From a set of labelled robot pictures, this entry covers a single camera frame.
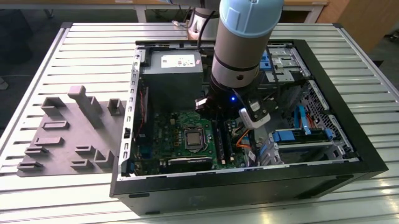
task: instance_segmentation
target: green circuit board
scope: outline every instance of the green circuit board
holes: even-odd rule
[[[228,124],[236,127],[235,121]],[[202,130],[204,148],[192,152],[187,149],[184,130]],[[176,112],[156,114],[154,119],[154,144],[152,156],[142,161],[144,175],[162,174],[160,163],[171,158],[183,157],[211,157],[212,169],[240,168],[244,166],[244,156],[242,153],[234,155],[234,161],[222,164],[218,160],[215,138],[212,132],[212,122],[202,119],[196,112]]]

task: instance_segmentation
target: cpu socket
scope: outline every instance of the cpu socket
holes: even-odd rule
[[[203,127],[192,127],[184,130],[186,149],[192,153],[198,153],[204,148],[204,129]]]

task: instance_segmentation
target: slotted aluminum surface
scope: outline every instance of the slotted aluminum surface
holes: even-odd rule
[[[108,197],[111,174],[27,177],[16,167],[35,135],[45,97],[81,84],[99,101],[123,98],[136,40],[186,39],[166,23],[75,23],[61,29],[0,139],[0,222],[398,223],[398,93],[346,31],[330,24],[279,24],[272,39],[306,39],[390,171],[322,198],[138,217]]]

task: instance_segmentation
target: power supply label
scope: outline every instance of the power supply label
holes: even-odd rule
[[[162,68],[195,67],[194,55],[162,56]]]

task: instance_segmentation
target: black case frame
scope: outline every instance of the black case frame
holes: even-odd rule
[[[111,197],[119,198],[139,215],[320,197],[352,181],[368,179],[388,170],[306,41],[272,40],[270,44],[288,42],[296,48],[312,74],[360,161],[116,181],[116,157]],[[164,49],[176,43],[184,48],[184,45],[192,46],[196,42],[143,41],[136,45]]]

